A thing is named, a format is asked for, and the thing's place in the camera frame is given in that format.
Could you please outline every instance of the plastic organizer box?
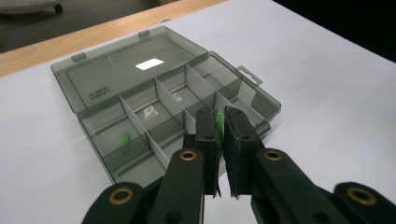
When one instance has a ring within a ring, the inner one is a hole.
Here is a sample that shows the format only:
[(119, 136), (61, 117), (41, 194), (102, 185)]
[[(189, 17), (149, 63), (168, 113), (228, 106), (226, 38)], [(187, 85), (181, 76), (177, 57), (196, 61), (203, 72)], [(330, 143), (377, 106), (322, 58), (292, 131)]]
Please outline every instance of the plastic organizer box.
[(200, 108), (238, 107), (261, 137), (280, 111), (277, 100), (215, 52), (166, 27), (51, 69), (114, 183), (144, 188), (160, 179), (184, 133), (195, 133)]

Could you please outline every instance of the box lid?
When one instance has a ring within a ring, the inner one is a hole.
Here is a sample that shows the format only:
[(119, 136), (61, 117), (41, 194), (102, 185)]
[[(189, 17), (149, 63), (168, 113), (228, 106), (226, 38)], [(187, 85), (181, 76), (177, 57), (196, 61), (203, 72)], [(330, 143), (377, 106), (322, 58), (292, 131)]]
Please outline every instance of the box lid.
[(205, 53), (162, 26), (73, 55), (51, 69), (73, 112), (79, 113)]

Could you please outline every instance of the dark floor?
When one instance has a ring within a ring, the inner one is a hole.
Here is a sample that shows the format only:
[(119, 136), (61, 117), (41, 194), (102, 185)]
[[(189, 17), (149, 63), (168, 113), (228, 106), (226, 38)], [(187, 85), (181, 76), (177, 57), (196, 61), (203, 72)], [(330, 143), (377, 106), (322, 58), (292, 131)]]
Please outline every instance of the dark floor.
[[(396, 62), (396, 0), (275, 0)], [(154, 0), (58, 0), (55, 10), (0, 19), (0, 52), (31, 45), (158, 6)]]
[(154, 0), (58, 0), (64, 8), (0, 18), (0, 52), (112, 21), (158, 5)]
[(396, 62), (396, 0), (275, 0), (371, 52)]

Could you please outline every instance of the white table surface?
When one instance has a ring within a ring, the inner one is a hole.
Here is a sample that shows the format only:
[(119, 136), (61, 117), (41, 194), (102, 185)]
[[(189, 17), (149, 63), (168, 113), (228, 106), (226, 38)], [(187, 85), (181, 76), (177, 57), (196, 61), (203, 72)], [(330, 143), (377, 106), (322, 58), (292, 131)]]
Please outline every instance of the white table surface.
[[(263, 80), (282, 104), (264, 144), (316, 185), (354, 181), (396, 203), (395, 63), (266, 0), (163, 25)], [(69, 56), (0, 78), (0, 223), (80, 223), (110, 185), (50, 70)], [(255, 223), (249, 197), (231, 198), (225, 175), (220, 184), (205, 223)]]

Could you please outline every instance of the green object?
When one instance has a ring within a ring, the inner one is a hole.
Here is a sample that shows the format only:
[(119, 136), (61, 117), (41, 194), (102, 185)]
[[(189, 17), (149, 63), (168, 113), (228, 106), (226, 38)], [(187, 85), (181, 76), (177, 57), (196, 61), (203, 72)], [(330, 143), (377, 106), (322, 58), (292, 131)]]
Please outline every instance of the green object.
[(218, 124), (218, 132), (220, 142), (223, 144), (224, 142), (224, 116), (220, 113), (216, 115), (216, 122)]
[(123, 151), (125, 153), (128, 153), (131, 150), (130, 145), (129, 145), (130, 139), (131, 139), (131, 136), (128, 133), (125, 133), (122, 136), (122, 146), (124, 147)]

